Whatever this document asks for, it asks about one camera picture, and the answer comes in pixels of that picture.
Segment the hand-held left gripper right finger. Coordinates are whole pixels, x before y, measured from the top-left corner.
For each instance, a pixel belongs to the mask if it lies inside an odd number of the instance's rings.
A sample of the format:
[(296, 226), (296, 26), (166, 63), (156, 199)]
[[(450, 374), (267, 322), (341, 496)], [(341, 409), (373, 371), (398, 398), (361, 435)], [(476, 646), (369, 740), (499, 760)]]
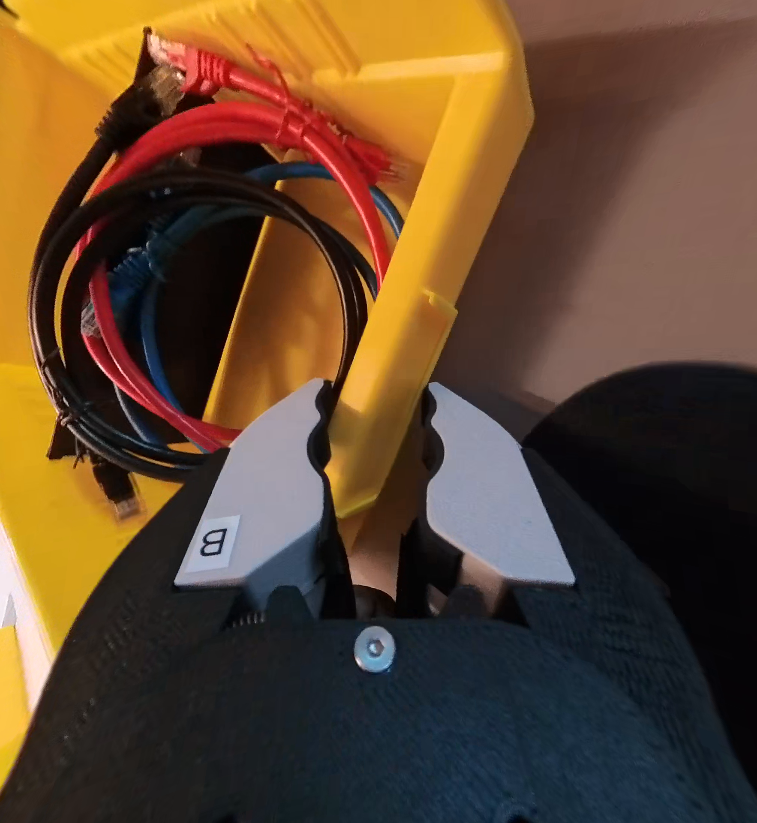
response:
[(521, 445), (485, 412), (432, 382), (423, 395), (422, 561), (443, 601), (473, 587), (502, 605), (515, 587), (574, 590), (565, 554)]

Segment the dark honeycomb seat cushion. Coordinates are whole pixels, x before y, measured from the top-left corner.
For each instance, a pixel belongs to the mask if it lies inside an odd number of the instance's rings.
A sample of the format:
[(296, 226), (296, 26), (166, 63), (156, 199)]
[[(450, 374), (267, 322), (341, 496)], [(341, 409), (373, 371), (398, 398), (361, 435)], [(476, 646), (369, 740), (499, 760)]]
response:
[(757, 369), (628, 369), (563, 401), (522, 445), (663, 583), (757, 792)]

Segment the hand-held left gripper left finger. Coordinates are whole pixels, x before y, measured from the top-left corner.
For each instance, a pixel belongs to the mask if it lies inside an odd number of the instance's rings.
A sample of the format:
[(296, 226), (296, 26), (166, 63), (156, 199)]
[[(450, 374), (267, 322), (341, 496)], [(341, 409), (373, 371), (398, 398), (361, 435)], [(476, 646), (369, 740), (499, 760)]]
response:
[(270, 407), (230, 445), (174, 578), (178, 590), (237, 589), (262, 611), (295, 587), (321, 612), (330, 561), (327, 423), (331, 384), (312, 378)]

